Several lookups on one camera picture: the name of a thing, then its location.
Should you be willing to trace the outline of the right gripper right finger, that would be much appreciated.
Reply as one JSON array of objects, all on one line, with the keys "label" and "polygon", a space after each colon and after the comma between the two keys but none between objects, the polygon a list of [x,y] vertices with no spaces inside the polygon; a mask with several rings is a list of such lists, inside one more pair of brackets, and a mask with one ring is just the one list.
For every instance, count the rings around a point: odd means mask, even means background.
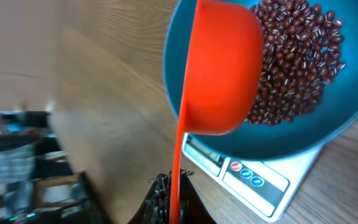
[{"label": "right gripper right finger", "polygon": [[180,172],[180,219],[179,224],[216,224],[198,196],[189,176],[194,172]]}]

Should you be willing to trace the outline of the red scoop blue handle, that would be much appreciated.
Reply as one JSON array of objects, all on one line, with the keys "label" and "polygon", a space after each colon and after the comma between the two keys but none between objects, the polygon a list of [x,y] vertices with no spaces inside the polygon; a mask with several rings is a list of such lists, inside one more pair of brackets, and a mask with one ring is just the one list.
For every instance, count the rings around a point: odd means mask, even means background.
[{"label": "red scoop blue handle", "polygon": [[173,153],[170,223],[180,220],[184,135],[223,135],[242,124],[257,94],[263,49],[262,28],[250,10],[224,1],[197,1]]}]

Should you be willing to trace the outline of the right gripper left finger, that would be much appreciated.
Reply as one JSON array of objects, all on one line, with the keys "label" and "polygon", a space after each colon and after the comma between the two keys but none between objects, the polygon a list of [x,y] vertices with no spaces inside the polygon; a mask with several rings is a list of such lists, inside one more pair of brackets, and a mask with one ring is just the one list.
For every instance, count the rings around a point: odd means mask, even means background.
[{"label": "right gripper left finger", "polygon": [[150,189],[128,224],[168,224],[171,172],[149,179]]}]

